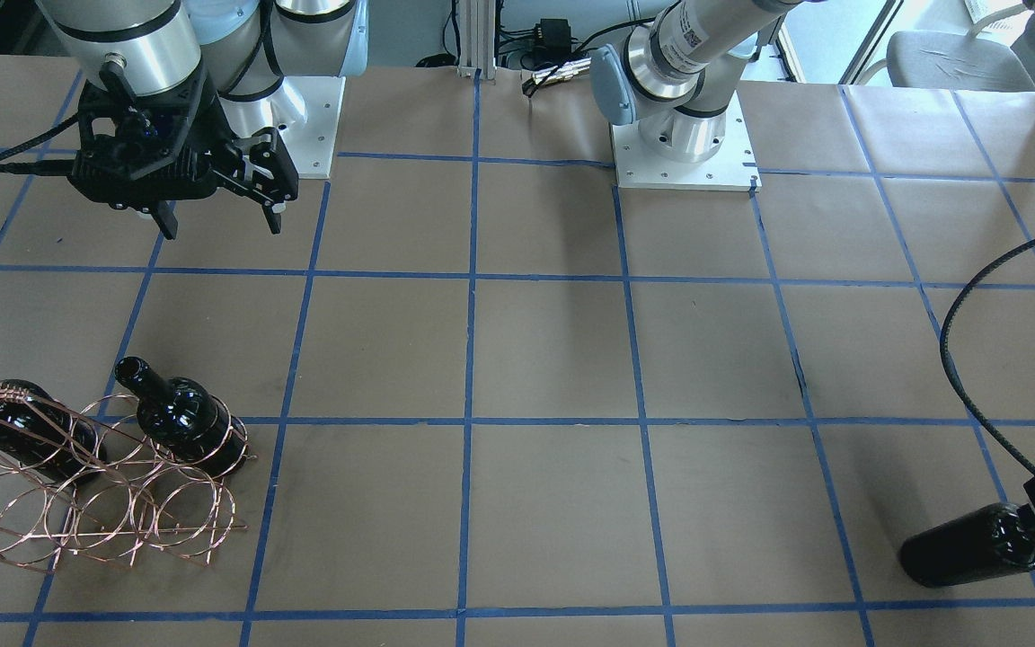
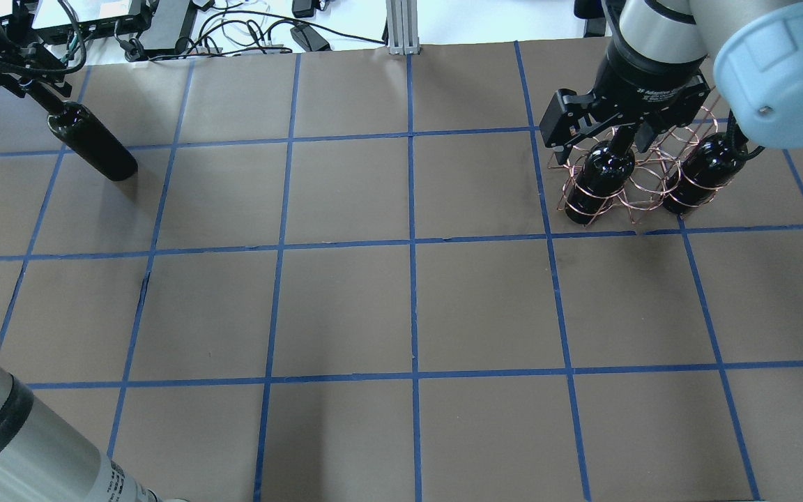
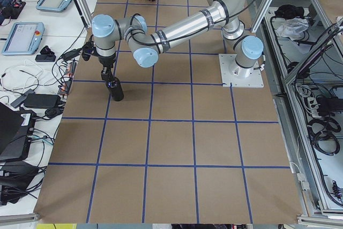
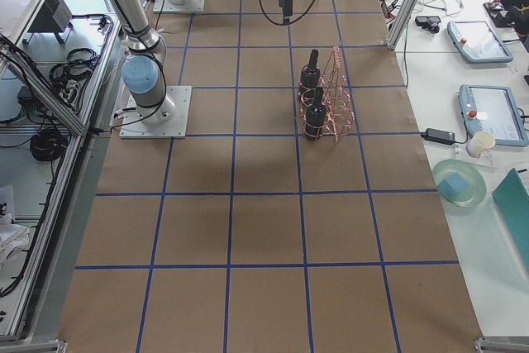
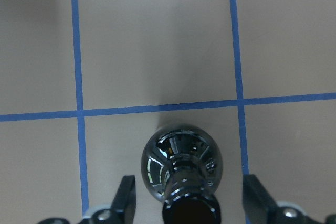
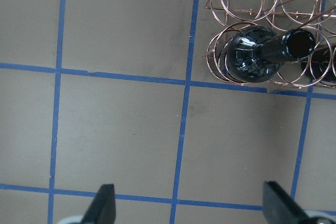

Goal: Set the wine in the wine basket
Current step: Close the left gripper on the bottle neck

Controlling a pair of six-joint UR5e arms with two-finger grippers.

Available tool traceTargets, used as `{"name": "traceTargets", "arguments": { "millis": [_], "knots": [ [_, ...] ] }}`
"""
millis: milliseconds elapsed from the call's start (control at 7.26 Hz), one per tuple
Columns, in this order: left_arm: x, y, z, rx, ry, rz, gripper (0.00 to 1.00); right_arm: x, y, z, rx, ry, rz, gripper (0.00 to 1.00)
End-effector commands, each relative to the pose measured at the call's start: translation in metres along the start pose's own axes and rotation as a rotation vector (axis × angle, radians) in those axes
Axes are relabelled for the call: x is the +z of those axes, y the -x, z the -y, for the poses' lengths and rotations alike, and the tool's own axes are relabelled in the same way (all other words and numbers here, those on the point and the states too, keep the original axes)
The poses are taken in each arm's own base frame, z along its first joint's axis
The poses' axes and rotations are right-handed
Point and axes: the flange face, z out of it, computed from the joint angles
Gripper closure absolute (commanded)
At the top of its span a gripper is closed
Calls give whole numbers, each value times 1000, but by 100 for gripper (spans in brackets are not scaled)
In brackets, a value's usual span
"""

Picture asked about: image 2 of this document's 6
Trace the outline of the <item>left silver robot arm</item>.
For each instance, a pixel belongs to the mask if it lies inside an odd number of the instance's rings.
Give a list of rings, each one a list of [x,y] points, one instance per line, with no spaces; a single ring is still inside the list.
[[[0,25],[0,88],[31,96],[47,111],[51,133],[111,181],[137,172],[137,161],[64,80],[67,66],[39,44],[20,47]],[[0,501],[158,501],[160,497],[93,445],[16,376],[0,366]]]

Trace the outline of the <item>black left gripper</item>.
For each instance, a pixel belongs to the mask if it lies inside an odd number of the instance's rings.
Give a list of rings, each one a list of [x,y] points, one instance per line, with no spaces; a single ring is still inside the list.
[[[64,112],[64,98],[71,85],[65,76],[73,73],[43,44],[20,47],[0,25],[0,88],[16,98],[31,98],[47,112]]]

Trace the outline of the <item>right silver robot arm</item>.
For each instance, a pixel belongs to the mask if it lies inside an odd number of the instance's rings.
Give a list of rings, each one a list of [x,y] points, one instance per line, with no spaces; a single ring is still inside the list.
[[[646,150],[691,123],[708,92],[700,66],[756,145],[803,147],[803,1],[603,1],[612,39],[590,92],[560,89],[540,121],[559,163],[581,141],[634,126]]]

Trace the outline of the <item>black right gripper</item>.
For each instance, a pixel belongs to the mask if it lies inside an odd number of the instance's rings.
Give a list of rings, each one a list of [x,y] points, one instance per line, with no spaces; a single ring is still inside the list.
[[[622,125],[609,141],[608,160],[633,165],[632,146],[647,151],[660,135],[689,125],[710,94],[710,83],[695,63],[629,61],[621,53],[606,53],[590,93],[558,89],[539,123],[548,149],[561,149],[575,139],[596,137],[603,123]]]

